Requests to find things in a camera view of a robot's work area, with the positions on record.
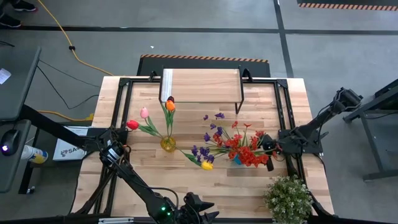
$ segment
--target hazard tape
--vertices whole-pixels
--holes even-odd
[[[141,58],[180,58],[180,59],[224,60],[224,61],[264,62],[264,63],[268,63],[268,60],[264,60],[264,59],[207,57],[207,56],[184,56],[184,55],[152,55],[152,54],[145,54],[145,55],[141,55]]]
[[[325,3],[299,3],[300,7],[310,7],[319,9],[357,9],[357,10],[380,10],[397,11],[398,6],[370,6],[354,4],[325,4]]]

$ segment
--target white label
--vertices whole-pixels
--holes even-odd
[[[172,95],[172,82],[173,82],[173,70],[164,69],[162,79],[162,96],[160,99],[162,102],[166,102],[167,98]]]
[[[117,155],[113,149],[110,149],[108,152],[113,156],[113,159],[115,159],[115,161],[120,158],[120,156]]]
[[[4,68],[0,69],[0,84],[3,84],[11,76],[11,73]]]

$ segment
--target potted plant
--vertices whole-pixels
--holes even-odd
[[[278,223],[302,224],[311,214],[312,198],[297,178],[277,177],[267,185],[264,203]]]

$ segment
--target gray floor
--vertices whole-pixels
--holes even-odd
[[[86,0],[44,3],[69,26],[277,29],[273,0]],[[286,29],[397,30],[398,12],[302,9],[280,0]],[[12,13],[33,26],[55,23],[39,7],[34,14]],[[270,60],[273,77],[286,77],[279,34],[182,32],[68,32],[81,59],[116,75],[134,75],[141,54],[211,55]],[[18,47],[40,45],[41,59],[71,75],[100,85],[103,74],[78,63],[57,31],[0,30],[0,40]],[[398,75],[398,35],[287,35],[294,77],[304,78],[313,115],[341,86],[363,96]],[[40,63],[54,85],[74,106],[99,89],[71,80]],[[68,110],[37,72],[27,98],[37,110],[54,110],[74,118],[94,113],[96,100]],[[335,213],[345,218],[396,223],[398,177],[368,184],[362,176],[377,171],[360,121],[348,125],[339,115],[324,127],[326,173]],[[78,169],[38,170],[37,192],[0,195],[0,220],[65,215],[70,209]],[[8,209],[10,204],[19,207]]]

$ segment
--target flower bouquet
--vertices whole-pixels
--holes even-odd
[[[215,115],[215,119],[221,121],[221,125],[217,126],[213,122],[210,123],[210,129],[215,132],[212,136],[208,133],[205,133],[203,136],[206,146],[199,148],[193,146],[192,154],[183,152],[185,157],[205,170],[212,170],[215,159],[225,154],[228,154],[229,159],[237,161],[238,164],[244,164],[248,167],[251,165],[258,167],[259,164],[267,164],[269,155],[277,157],[277,151],[282,150],[278,144],[275,149],[262,150],[263,131],[256,131],[256,135],[251,136],[250,139],[246,136],[248,127],[251,124],[243,124],[246,128],[242,135],[238,129],[238,122],[235,121],[232,124],[232,128],[236,129],[237,134],[230,136],[222,126],[223,118],[223,113]],[[203,118],[205,121],[208,119],[208,115],[205,115]]]
[[[174,113],[175,113],[175,105],[174,98],[170,96],[165,105],[162,105],[162,109],[164,112],[164,116],[166,119],[166,127],[167,127],[167,136],[163,136],[158,132],[152,120],[150,119],[148,109],[143,107],[140,112],[140,116],[145,120],[147,125],[139,124],[137,121],[130,120],[126,123],[127,127],[132,130],[140,129],[141,131],[148,133],[152,136],[156,136],[161,138],[160,146],[167,152],[174,152],[175,150],[175,139],[171,136],[173,133],[173,121],[174,121]]]

